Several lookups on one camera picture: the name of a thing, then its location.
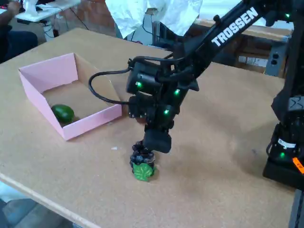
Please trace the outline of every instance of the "floor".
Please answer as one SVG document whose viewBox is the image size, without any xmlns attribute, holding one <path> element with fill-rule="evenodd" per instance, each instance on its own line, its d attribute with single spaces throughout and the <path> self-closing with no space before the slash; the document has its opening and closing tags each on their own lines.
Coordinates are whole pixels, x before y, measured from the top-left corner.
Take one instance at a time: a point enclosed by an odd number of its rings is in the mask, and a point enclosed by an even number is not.
<svg viewBox="0 0 304 228">
<path fill-rule="evenodd" d="M 74 28 L 85 27 L 79 22 L 67 22 L 63 18 L 52 21 L 59 34 L 63 34 Z M 18 23 L 13 20 L 10 25 L 14 31 L 31 31 L 38 37 L 38 43 L 46 42 L 41 24 L 31 23 L 29 25 Z M 91 31 L 103 33 L 109 36 L 115 36 L 114 28 L 106 28 L 94 24 L 86 24 Z M 44 206 L 34 202 L 31 199 L 19 199 L 8 202 L 3 208 L 4 215 L 8 221 L 9 228 L 79 228 L 72 222 L 64 219 L 60 215 L 48 210 Z"/>
</svg>

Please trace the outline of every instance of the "person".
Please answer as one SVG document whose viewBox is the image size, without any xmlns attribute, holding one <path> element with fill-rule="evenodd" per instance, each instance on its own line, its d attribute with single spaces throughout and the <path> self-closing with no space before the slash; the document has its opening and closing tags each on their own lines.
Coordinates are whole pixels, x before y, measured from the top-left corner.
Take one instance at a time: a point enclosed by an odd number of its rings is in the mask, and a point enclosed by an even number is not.
<svg viewBox="0 0 304 228">
<path fill-rule="evenodd" d="M 10 1 L 7 10 L 0 14 L 0 63 L 14 58 L 38 45 L 35 33 L 28 31 L 11 31 L 8 23 L 19 14 L 21 5 Z"/>
</svg>

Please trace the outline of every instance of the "green leaf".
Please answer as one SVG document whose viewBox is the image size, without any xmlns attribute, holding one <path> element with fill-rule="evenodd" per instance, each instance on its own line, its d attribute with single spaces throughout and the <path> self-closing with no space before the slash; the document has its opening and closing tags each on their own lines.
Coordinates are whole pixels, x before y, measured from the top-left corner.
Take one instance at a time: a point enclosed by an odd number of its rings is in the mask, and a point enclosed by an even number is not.
<svg viewBox="0 0 304 228">
<path fill-rule="evenodd" d="M 141 163 L 140 165 L 133 163 L 133 173 L 136 179 L 148 181 L 148 177 L 154 174 L 154 170 L 146 163 Z"/>
</svg>

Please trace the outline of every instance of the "orange label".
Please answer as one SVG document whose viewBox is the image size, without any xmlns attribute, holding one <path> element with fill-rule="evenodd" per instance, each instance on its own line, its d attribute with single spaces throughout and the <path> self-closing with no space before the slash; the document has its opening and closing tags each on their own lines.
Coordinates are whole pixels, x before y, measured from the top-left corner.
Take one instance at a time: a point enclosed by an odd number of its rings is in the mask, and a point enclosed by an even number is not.
<svg viewBox="0 0 304 228">
<path fill-rule="evenodd" d="M 302 174 L 304 174 L 304 167 L 303 167 L 303 165 L 300 163 L 299 159 L 293 158 L 293 162 L 294 162 L 294 164 L 296 165 L 296 167 L 298 168 L 298 170 L 299 170 Z"/>
</svg>

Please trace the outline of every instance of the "brick wall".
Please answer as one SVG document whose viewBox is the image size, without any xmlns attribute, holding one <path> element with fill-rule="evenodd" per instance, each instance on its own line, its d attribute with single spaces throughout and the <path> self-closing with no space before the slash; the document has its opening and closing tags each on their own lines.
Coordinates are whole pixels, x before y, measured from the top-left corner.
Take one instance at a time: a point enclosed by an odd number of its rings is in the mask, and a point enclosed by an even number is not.
<svg viewBox="0 0 304 228">
<path fill-rule="evenodd" d="M 105 0 L 82 0 L 81 4 L 72 8 L 84 23 L 92 23 L 114 28 L 114 20 L 105 4 Z M 72 11 L 65 11 L 68 21 L 77 21 Z"/>
</svg>

